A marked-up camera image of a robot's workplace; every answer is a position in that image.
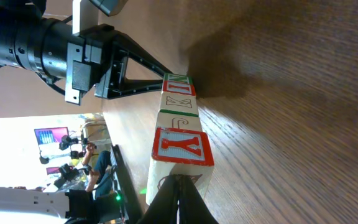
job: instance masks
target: person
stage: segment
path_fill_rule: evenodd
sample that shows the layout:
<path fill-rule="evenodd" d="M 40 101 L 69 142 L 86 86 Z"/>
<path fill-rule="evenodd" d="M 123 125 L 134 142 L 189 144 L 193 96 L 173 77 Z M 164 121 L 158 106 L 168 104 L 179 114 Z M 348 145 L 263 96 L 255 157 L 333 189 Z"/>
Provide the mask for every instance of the person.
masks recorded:
<path fill-rule="evenodd" d="M 88 165 L 93 154 L 96 146 L 93 143 L 89 143 L 86 145 L 86 154 L 82 161 L 82 164 Z M 110 171 L 111 171 L 111 160 L 110 160 L 110 152 L 109 151 L 102 151 L 99 154 L 98 161 L 92 170 L 89 171 L 88 176 L 88 185 L 86 186 L 85 190 L 87 192 L 91 192 L 94 190 L 94 186 L 96 184 L 102 183 L 95 192 L 95 198 L 98 198 L 103 195 L 110 194 L 112 190 L 112 179 L 110 178 Z"/>

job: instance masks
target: wood grain surface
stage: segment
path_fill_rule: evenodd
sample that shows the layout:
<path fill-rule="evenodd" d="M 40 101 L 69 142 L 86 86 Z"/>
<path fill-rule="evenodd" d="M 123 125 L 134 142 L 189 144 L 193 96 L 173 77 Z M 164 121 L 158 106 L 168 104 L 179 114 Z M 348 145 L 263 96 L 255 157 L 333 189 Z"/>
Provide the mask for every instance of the wood grain surface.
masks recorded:
<path fill-rule="evenodd" d="M 358 223 L 358 0 L 131 0 L 101 20 L 193 77 L 219 223 Z M 103 101 L 138 192 L 159 102 Z"/>

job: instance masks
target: green border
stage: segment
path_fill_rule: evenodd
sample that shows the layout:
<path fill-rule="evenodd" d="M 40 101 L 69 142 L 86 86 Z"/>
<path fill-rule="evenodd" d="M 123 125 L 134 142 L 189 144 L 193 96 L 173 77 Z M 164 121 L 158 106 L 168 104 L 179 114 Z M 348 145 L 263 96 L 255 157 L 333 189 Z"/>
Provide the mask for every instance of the green border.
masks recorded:
<path fill-rule="evenodd" d="M 164 80 L 165 81 L 168 81 L 168 74 L 172 74 L 172 75 L 180 75 L 180 74 L 175 74 L 175 73 L 165 73 L 164 74 Z M 184 76 L 184 77 L 187 77 L 189 79 L 189 84 L 192 85 L 193 84 L 193 80 L 191 79 L 191 77 L 188 77 L 186 75 L 181 75 L 181 76 Z"/>
<path fill-rule="evenodd" d="M 178 115 L 185 115 L 185 116 L 192 116 L 192 117 L 198 118 L 197 114 L 192 114 L 192 113 L 185 113 L 185 112 L 172 111 L 172 110 L 163 110 L 163 109 L 161 109 L 160 112 L 162 112 L 162 113 L 170 113 L 170 114 L 178 114 Z"/>

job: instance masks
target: beige wall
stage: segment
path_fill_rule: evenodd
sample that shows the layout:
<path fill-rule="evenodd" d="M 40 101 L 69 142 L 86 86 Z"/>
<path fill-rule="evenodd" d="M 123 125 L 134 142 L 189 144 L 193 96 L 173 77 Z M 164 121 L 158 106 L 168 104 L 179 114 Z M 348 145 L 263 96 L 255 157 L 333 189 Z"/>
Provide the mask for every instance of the beige wall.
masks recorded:
<path fill-rule="evenodd" d="M 71 1 L 58 2 L 61 1 L 48 0 L 47 17 L 64 19 L 64 16 L 71 15 Z M 64 86 L 63 81 L 59 83 L 61 87 Z M 81 106 L 71 105 L 65 103 L 64 97 L 50 89 L 35 73 L 18 68 L 0 68 L 0 118 L 100 111 L 101 99 L 94 97 L 93 90 L 85 95 Z"/>

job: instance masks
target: person's arm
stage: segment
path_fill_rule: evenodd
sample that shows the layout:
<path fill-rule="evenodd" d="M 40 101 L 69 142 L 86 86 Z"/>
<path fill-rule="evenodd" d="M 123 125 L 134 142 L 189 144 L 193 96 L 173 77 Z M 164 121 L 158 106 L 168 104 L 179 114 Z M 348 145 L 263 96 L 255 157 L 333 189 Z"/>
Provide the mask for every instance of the person's arm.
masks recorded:
<path fill-rule="evenodd" d="M 93 143 L 89 143 L 86 145 L 86 153 L 85 153 L 85 157 L 84 159 L 82 160 L 82 164 L 85 166 L 85 165 L 88 165 L 88 163 L 90 163 L 90 160 L 93 156 L 93 153 L 94 153 L 94 149 L 95 149 L 95 145 Z"/>
<path fill-rule="evenodd" d="M 89 171 L 89 176 L 88 176 L 89 183 L 88 183 L 88 186 L 86 186 L 86 188 L 85 188 L 85 190 L 87 192 L 91 192 L 94 189 L 94 186 L 96 185 L 99 177 L 100 177 L 99 171 L 93 171 L 93 170 Z"/>

